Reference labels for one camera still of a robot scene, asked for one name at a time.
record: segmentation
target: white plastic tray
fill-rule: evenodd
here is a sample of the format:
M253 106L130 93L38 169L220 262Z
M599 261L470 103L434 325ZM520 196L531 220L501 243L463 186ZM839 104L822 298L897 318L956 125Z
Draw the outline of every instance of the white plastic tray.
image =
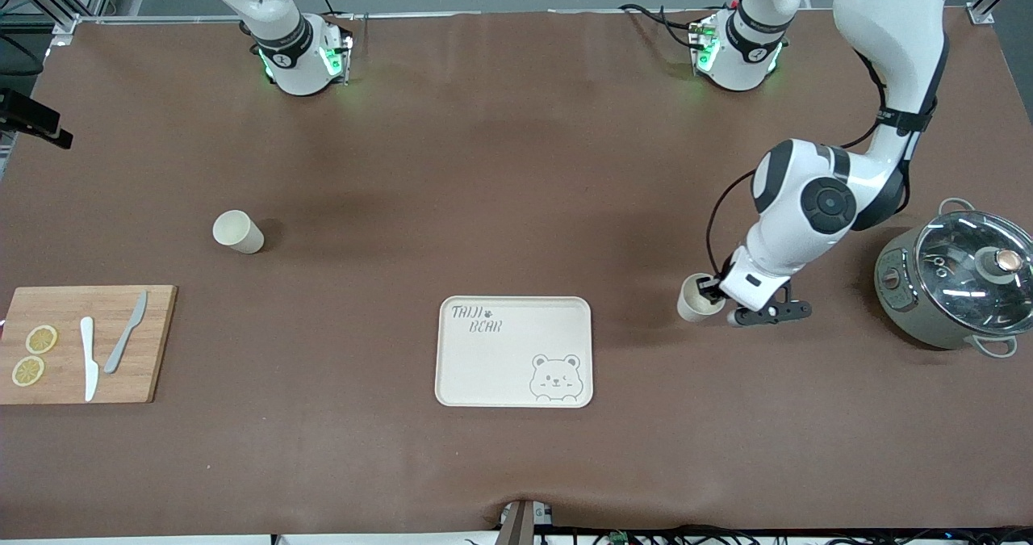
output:
M578 297L449 297L435 394L445 406L582 408L592 398L592 311Z

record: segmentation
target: wooden cutting board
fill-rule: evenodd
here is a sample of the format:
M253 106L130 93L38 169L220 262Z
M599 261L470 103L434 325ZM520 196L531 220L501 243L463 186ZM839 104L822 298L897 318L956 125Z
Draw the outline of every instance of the wooden cutting board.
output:
M147 290L144 320L133 328L119 368L104 373L107 356ZM171 285L118 285L118 287L22 287L14 291L7 323L0 336L0 405L22 403L86 403L86 368L80 321L93 317L93 359L100 365L92 403L148 403L154 398L158 368L176 302ZM43 376L35 384L19 387L11 379L14 364L28 356L26 336L40 324L58 331L52 350L40 354Z

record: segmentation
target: lid knob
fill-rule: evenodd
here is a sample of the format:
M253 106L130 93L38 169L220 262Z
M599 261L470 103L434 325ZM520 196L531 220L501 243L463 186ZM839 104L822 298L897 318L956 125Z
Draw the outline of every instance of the lid knob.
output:
M890 291L893 291L894 288L900 287L901 272L898 271L897 268L889 268L888 271L882 276L882 285Z
M1023 258L1014 250L998 250L994 254L994 262L997 268L1007 274L1018 272L1023 268Z

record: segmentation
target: brown table cover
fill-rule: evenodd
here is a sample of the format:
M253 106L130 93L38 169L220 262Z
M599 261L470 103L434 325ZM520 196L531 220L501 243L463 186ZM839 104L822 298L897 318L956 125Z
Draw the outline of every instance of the brown table cover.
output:
M1033 340L1007 361L924 349L871 285L946 196L1033 228L1033 132L996 36L960 9L945 26L911 206L793 279L814 317L751 330L683 323L676 294L730 180L781 139L871 123L831 12L802 13L743 94L621 14L356 25L351 85L309 98L270 86L233 25L81 26L36 95L74 147L20 139L0 185L0 298L180 295L152 405L0 410L0 537L479 530L519 498L601 526L1033 522ZM233 207L268 250L214 243ZM718 257L755 219L741 188ZM457 294L586 298L590 405L440 406Z

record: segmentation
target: white knife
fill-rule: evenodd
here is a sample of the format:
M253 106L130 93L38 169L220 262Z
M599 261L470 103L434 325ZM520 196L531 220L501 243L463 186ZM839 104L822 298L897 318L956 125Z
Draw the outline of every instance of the white knife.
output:
M144 311L147 310L147 290L140 291L139 298L136 299L136 309L132 310L132 315L129 316L129 324L126 324L126 330L122 331L122 336L119 336L119 343L115 343L115 350L112 350L112 354L107 356L107 361L104 363L104 373L115 373L116 368L119 368L119 361L122 361L122 351L126 350L126 342L129 342L129 334L132 332L136 325L144 321Z
M79 330L83 333L83 358L86 361L86 402L93 402L97 376L100 375L100 365L93 361L93 317L83 317L79 321Z

